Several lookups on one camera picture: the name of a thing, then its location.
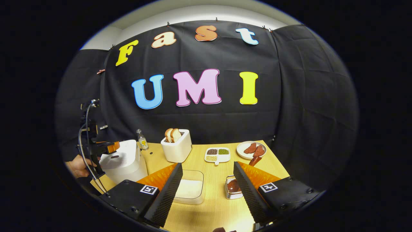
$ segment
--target white plate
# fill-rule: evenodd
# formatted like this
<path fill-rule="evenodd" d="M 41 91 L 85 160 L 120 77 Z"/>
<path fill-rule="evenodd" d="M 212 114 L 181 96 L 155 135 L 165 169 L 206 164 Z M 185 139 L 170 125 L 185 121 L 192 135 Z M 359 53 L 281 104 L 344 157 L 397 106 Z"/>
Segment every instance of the white plate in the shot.
<path fill-rule="evenodd" d="M 246 150 L 246 148 L 250 147 L 252 143 L 254 143 L 254 141 L 246 141 L 246 142 L 240 143 L 239 145 L 237 145 L 237 148 L 236 148 L 237 153 L 245 159 L 253 159 L 253 153 L 246 154 L 243 152 L 244 150 Z M 261 145 L 263 150 L 265 151 L 263 155 L 260 156 L 260 157 L 263 157 L 266 154 L 266 147 L 259 142 L 255 142 L 255 143 L 256 143 L 256 146 Z"/>
<path fill-rule="evenodd" d="M 225 149 L 225 150 L 229 151 L 229 154 L 226 154 L 226 155 L 219 155 L 219 154 L 217 154 L 217 155 L 208 155 L 207 152 L 210 149 L 216 149 L 218 151 L 218 153 L 219 153 L 219 149 Z M 206 156 L 217 156 L 218 158 L 217 158 L 217 161 L 213 162 L 213 161 L 207 161 Z M 215 163 L 215 165 L 218 165 L 219 163 L 223 163 L 223 162 L 228 162 L 230 160 L 230 149 L 227 148 L 227 147 L 211 147 L 211 148 L 208 148 L 205 152 L 204 159 L 205 159 L 206 162 Z"/>

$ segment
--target pink letter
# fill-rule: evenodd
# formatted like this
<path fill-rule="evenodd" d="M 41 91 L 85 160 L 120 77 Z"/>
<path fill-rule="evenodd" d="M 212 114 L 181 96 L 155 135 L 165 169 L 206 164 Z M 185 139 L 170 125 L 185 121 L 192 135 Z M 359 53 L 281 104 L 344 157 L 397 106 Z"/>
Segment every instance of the pink letter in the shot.
<path fill-rule="evenodd" d="M 202 102 L 205 104 L 217 104 L 222 101 L 218 94 L 218 75 L 217 69 L 206 69 L 200 76 L 199 83 L 196 83 L 193 77 L 188 72 L 180 72 L 173 75 L 173 78 L 178 81 L 179 100 L 176 102 L 178 107 L 190 105 L 190 101 L 186 97 L 186 91 L 195 104 L 200 100 L 203 90 L 205 97 Z"/>

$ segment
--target blue letter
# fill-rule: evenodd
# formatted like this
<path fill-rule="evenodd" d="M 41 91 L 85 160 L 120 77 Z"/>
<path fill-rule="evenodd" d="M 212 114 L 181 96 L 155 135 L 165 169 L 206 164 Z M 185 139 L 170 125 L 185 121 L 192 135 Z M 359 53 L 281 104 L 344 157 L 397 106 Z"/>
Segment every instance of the blue letter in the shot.
<path fill-rule="evenodd" d="M 251 45 L 257 45 L 259 42 L 257 40 L 252 39 L 252 36 L 255 35 L 254 32 L 249 31 L 247 28 L 239 28 L 236 29 L 237 32 L 240 32 L 240 36 L 242 37 L 243 41 Z"/>
<path fill-rule="evenodd" d="M 136 104 L 142 109 L 153 109 L 160 105 L 163 99 L 162 93 L 162 79 L 163 75 L 154 75 L 149 78 L 153 83 L 154 98 L 151 101 L 146 100 L 145 89 L 143 85 L 146 83 L 145 79 L 140 79 L 134 81 L 131 86 L 134 89 L 134 98 L 136 99 Z"/>

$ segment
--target screw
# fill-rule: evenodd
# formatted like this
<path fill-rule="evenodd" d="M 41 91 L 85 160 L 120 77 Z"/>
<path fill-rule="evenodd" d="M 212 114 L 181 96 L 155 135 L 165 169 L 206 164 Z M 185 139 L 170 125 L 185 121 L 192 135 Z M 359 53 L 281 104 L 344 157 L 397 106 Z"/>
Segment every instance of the screw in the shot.
<path fill-rule="evenodd" d="M 136 207 L 134 207 L 134 206 L 131 207 L 131 210 L 132 210 L 133 212 L 135 212 L 135 213 L 138 213 L 138 212 L 139 212 L 139 210 L 136 209 Z"/>

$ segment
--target table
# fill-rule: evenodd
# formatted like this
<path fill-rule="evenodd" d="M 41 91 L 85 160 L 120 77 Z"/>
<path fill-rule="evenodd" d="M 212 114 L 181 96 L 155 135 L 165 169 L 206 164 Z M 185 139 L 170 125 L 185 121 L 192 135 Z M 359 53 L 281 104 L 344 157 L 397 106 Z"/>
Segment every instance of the table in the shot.
<path fill-rule="evenodd" d="M 258 140 L 257 142 L 268 147 L 263 140 Z M 233 230 L 237 232 L 253 231 L 253 224 L 255 222 L 244 197 L 228 200 L 225 195 L 225 180 L 227 176 L 233 175 L 233 162 L 240 161 L 247 164 L 250 162 L 250 160 L 244 159 L 237 154 L 236 147 L 239 143 L 240 142 L 192 146 L 189 156 L 182 163 L 182 168 L 203 172 L 205 200 L 199 205 L 173 202 L 166 223 L 162 229 L 171 232 L 212 232 L 215 228 L 224 227 L 227 232 Z M 142 150 L 142 155 L 145 158 L 147 173 L 149 175 L 173 164 L 166 160 L 160 143 L 149 142 L 148 144 L 149 149 L 146 151 Z M 214 163 L 206 162 L 204 160 L 205 151 L 210 147 L 229 148 L 231 154 L 230 160 L 225 163 L 219 163 L 218 166 L 215 166 Z M 255 167 L 281 179 L 289 176 L 288 172 L 270 149 L 267 149 L 266 154 Z M 115 183 L 106 175 L 100 177 L 100 180 L 107 190 L 115 186 Z M 91 184 L 102 193 L 93 180 Z"/>

